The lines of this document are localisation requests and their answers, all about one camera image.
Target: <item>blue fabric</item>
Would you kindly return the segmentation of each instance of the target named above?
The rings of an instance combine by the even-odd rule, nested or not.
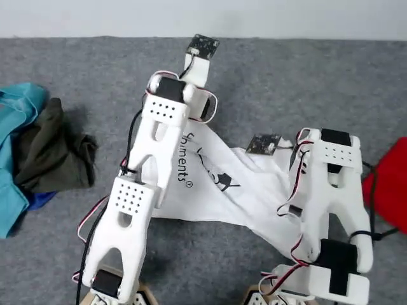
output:
[[[45,90],[32,83],[0,88],[0,238],[7,237],[17,217],[29,206],[13,183],[11,133],[36,119],[45,98]]]
[[[45,205],[45,203],[49,202],[57,192],[49,192],[49,193],[38,193],[38,194],[30,194],[27,196],[29,201],[28,211],[37,210]]]

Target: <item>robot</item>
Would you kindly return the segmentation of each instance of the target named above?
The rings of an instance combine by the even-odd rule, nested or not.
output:
[[[90,287],[98,296],[92,304],[133,304],[134,296],[140,297],[137,291],[151,214],[165,199],[172,159],[186,122],[194,119],[206,123],[216,111],[215,107],[210,119],[203,121],[214,97],[204,86],[218,45],[218,40],[196,35],[180,76],[157,71],[149,80],[133,148],[130,150],[130,134],[119,176],[85,245],[78,285]],[[158,125],[166,128],[160,139],[156,138]],[[154,158],[159,169],[156,181],[138,178],[137,172],[148,158]],[[264,292],[260,283],[260,294],[275,294],[282,304],[288,304],[286,299],[306,302],[315,297],[353,305],[368,303],[369,281],[360,274],[367,273],[373,263],[371,237],[357,234],[350,243],[328,239],[328,213],[339,217],[348,235],[369,230],[361,174],[357,137],[309,128],[298,134],[290,169],[293,192],[276,211],[301,228],[298,242],[287,245],[296,264],[279,265],[272,273],[263,274],[272,289]],[[101,266],[112,248],[121,253],[122,273]]]

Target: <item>olive fabric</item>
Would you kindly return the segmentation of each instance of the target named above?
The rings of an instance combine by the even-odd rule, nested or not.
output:
[[[93,137],[71,133],[59,98],[13,141],[15,184],[31,193],[85,188],[95,180]]]

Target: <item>carpet floor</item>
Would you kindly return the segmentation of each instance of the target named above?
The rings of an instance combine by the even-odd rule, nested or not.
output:
[[[76,225],[111,189],[148,78],[158,69],[181,71],[188,43],[0,39],[0,85],[43,85],[62,99],[76,128],[100,145],[93,188],[59,193],[28,212],[14,236],[0,240],[1,305],[74,303],[71,275],[83,250]],[[222,39],[207,85],[219,97],[210,126],[240,147],[254,133],[292,140],[304,126],[348,131],[360,137],[363,158],[376,163],[407,135],[406,83],[407,43]],[[332,228],[333,236],[341,234]],[[377,231],[387,228],[378,221]],[[371,305],[405,303],[406,256],[402,234],[376,244]],[[283,256],[245,227],[153,219],[141,280],[160,304],[232,305],[258,282],[260,270],[281,262]]]

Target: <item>white plastic bracket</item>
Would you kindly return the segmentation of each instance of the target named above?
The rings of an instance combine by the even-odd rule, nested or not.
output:
[[[301,214],[301,233],[308,249],[308,258],[314,261],[321,251],[321,220],[327,213],[336,214],[348,235],[355,231],[369,231],[368,213],[362,197],[362,158],[360,140],[350,136],[351,146],[321,140],[321,132],[312,129],[308,140],[310,155],[307,159],[308,196]],[[341,165],[335,185],[329,181],[328,163]],[[373,265],[371,237],[357,235],[352,239],[357,246],[357,270],[368,272]]]
[[[286,274],[292,266],[279,265],[273,270],[273,274],[279,278]],[[367,305],[369,301],[369,280],[364,276],[350,274],[348,277],[347,295],[329,293],[331,270],[319,266],[310,265],[297,269],[290,275],[278,293],[292,298],[299,295],[313,295],[322,299],[336,301],[344,304]]]
[[[86,258],[83,283],[91,287],[93,277],[99,270],[102,259],[112,249],[121,253],[123,278],[119,303],[126,303],[138,288],[138,278],[146,254],[147,228],[159,189],[139,184],[130,177],[121,176],[114,180],[107,209],[93,235],[92,246]],[[123,214],[132,217],[130,224]]]
[[[185,54],[184,69],[187,69],[192,61],[192,55]],[[190,71],[183,77],[183,81],[194,84],[197,87],[203,88],[208,79],[210,62],[207,59],[194,56],[193,64]]]
[[[119,176],[114,180],[107,204],[93,235],[89,254],[86,258],[83,283],[91,287],[101,260],[112,248],[121,253],[123,278],[118,290],[118,298],[104,296],[112,305],[126,304],[139,287],[139,276],[146,253],[147,229],[154,207],[159,208],[165,197],[172,159],[183,135],[190,115],[188,102],[197,99],[199,90],[187,84],[183,91],[183,102],[175,102],[154,95],[154,88],[160,85],[160,78],[150,81],[149,91],[144,102],[139,130],[128,159],[128,168],[136,170],[150,157],[154,157],[158,169],[156,182],[135,182],[129,176]],[[159,125],[165,133],[159,139],[156,132]],[[131,216],[127,225],[124,214]]]

